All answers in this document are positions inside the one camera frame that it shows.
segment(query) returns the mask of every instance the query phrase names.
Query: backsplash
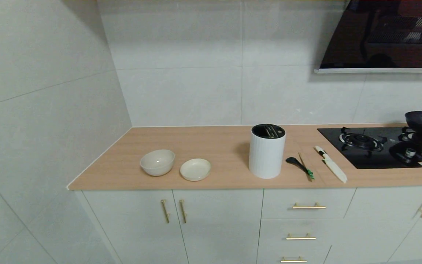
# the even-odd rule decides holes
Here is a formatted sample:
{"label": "backsplash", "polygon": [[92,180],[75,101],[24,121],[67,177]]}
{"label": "backsplash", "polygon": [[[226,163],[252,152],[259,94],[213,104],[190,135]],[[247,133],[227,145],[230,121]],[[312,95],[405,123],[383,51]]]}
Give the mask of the backsplash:
{"label": "backsplash", "polygon": [[422,74],[318,75],[342,1],[111,1],[99,9],[135,127],[404,122]]}

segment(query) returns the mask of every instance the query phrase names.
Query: white knife block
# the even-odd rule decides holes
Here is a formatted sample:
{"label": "white knife block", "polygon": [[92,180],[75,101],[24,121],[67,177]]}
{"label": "white knife block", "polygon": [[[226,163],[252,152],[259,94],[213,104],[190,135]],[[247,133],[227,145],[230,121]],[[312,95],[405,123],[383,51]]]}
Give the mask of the white knife block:
{"label": "white knife block", "polygon": [[257,177],[272,179],[281,172],[286,132],[277,125],[252,128],[248,168]]}

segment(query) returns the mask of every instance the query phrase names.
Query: drawer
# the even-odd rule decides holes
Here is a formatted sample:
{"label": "drawer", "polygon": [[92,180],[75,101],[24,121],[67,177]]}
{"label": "drawer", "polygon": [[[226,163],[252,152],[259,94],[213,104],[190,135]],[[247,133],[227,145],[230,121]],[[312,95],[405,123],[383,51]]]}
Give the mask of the drawer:
{"label": "drawer", "polygon": [[[322,264],[335,240],[334,230],[343,219],[262,220],[258,264],[279,263],[301,257],[307,263]],[[287,240],[288,234],[293,240]]]}
{"label": "drawer", "polygon": [[[343,189],[265,189],[262,219],[333,219],[343,218],[355,193]],[[315,204],[325,209],[311,208]]]}

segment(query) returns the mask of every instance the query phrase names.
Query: white wall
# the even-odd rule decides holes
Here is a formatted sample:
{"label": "white wall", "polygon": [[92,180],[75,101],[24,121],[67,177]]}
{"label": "white wall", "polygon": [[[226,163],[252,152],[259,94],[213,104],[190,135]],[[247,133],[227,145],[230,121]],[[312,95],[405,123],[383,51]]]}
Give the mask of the white wall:
{"label": "white wall", "polygon": [[95,1],[0,0],[0,264],[113,264],[67,184],[131,127]]}
{"label": "white wall", "polygon": [[342,1],[112,1],[133,126],[404,122],[422,74],[316,75]]}

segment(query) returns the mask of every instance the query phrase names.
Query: stove burner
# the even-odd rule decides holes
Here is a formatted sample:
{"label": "stove burner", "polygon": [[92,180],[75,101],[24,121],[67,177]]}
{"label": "stove burner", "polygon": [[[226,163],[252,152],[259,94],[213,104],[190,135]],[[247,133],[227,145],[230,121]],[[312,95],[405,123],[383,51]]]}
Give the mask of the stove burner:
{"label": "stove burner", "polygon": [[348,133],[346,132],[348,129],[346,127],[341,129],[340,141],[344,143],[342,150],[346,150],[348,146],[357,147],[369,151],[368,156],[371,156],[371,151],[381,151],[384,148],[384,143],[387,142],[386,137],[376,140],[364,134]]}

